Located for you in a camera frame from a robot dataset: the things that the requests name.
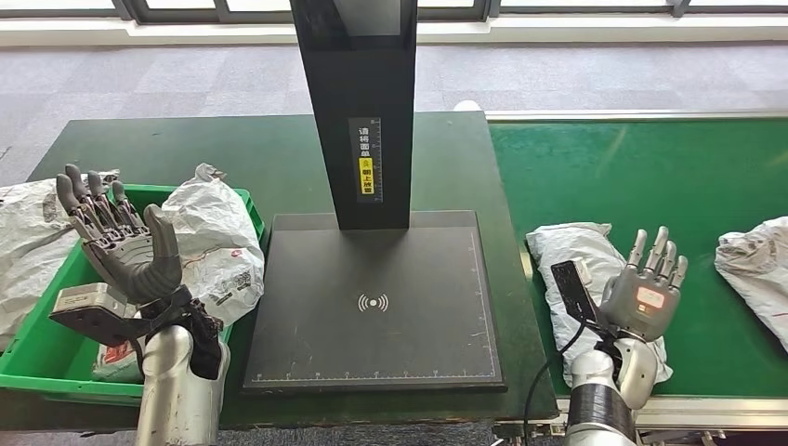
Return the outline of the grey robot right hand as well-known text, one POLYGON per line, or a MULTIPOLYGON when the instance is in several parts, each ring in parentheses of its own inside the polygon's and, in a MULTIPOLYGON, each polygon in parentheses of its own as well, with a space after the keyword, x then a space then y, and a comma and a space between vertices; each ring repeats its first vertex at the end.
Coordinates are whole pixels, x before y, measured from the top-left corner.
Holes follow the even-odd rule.
POLYGON ((619 329, 653 342, 674 317, 689 261, 677 253, 666 226, 658 228, 650 250, 647 239, 645 230, 637 231, 624 268, 606 283, 601 311, 619 329))

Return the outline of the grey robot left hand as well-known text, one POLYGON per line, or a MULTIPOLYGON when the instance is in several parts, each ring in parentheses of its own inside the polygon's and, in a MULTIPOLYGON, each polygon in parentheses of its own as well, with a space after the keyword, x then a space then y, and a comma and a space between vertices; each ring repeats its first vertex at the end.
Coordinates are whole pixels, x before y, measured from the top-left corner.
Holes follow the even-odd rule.
POLYGON ((182 266, 172 222, 154 203, 140 213, 121 181, 111 189, 105 191, 99 173, 84 175, 74 164, 56 176, 59 202, 100 277, 136 305, 173 294, 182 266))

